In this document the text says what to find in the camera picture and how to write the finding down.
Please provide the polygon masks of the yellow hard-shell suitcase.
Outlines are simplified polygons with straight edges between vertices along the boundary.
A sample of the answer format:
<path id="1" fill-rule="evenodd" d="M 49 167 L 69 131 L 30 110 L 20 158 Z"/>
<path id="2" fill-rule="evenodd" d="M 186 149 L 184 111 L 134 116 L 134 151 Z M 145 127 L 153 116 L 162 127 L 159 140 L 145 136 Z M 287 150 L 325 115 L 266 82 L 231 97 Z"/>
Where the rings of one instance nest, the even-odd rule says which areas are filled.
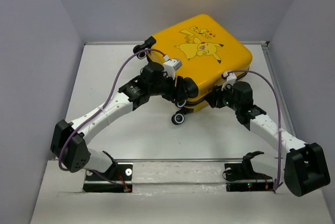
<path id="1" fill-rule="evenodd" d="M 252 62 L 252 53 L 207 14 L 196 15 L 153 34 L 136 45 L 133 52 L 139 59 L 160 64 L 164 62 L 164 54 L 180 60 L 182 65 L 176 70 L 176 76 L 186 86 L 190 85 L 188 79 L 197 85 L 196 96 L 175 103 L 179 108 L 171 119 L 175 125 L 182 124 L 185 115 L 207 106 L 206 95 L 214 86 L 225 82 L 225 71 L 236 70 L 240 80 Z"/>

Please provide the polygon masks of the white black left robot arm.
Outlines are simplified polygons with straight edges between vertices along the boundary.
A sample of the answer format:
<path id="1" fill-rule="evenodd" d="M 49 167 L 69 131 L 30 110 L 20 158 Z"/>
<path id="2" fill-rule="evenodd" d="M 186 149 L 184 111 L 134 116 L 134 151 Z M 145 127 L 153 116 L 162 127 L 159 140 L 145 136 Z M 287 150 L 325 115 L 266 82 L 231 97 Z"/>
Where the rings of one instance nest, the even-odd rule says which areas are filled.
<path id="1" fill-rule="evenodd" d="M 185 105 L 190 91 L 185 78 L 177 76 L 181 62 L 171 59 L 163 64 L 150 62 L 140 74 L 119 89 L 113 88 L 107 101 L 70 122 L 59 121 L 54 129 L 51 151 L 59 167 L 71 173 L 81 169 L 98 172 L 106 180 L 115 176 L 117 162 L 106 151 L 89 149 L 88 144 L 118 118 L 146 104 L 152 96 Z"/>

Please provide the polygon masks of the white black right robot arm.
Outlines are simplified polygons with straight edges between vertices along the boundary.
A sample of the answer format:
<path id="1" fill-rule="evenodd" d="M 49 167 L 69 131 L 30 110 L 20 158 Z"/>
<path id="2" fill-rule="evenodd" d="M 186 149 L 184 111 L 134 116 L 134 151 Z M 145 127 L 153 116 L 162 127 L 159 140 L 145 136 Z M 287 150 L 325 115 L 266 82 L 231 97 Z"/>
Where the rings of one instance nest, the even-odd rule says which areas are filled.
<path id="1" fill-rule="evenodd" d="M 206 96 L 212 108 L 229 107 L 237 121 L 265 140 L 284 158 L 284 183 L 289 191 L 301 197 L 331 182 L 322 147 L 307 144 L 283 130 L 253 102 L 253 90 L 247 82 L 215 86 Z"/>

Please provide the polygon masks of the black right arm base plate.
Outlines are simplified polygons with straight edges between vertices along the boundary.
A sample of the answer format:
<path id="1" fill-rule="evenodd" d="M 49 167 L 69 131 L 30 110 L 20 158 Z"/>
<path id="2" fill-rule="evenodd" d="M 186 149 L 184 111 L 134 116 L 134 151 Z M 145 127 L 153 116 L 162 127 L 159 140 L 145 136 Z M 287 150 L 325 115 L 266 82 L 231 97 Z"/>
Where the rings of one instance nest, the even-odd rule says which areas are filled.
<path id="1" fill-rule="evenodd" d="M 255 171 L 257 161 L 264 152 L 249 152 L 241 161 L 225 163 L 222 178 L 226 181 L 227 192 L 267 192 L 273 191 L 274 181 L 271 176 Z"/>

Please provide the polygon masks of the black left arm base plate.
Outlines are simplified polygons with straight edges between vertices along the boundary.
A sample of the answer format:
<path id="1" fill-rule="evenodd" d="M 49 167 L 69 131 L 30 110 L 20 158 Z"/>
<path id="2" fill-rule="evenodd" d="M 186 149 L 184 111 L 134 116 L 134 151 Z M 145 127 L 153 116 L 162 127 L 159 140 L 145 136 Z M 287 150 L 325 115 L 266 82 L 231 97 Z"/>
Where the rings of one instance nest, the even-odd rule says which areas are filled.
<path id="1" fill-rule="evenodd" d="M 86 193 L 132 193 L 133 163 L 119 162 L 111 175 L 86 171 L 83 191 Z"/>

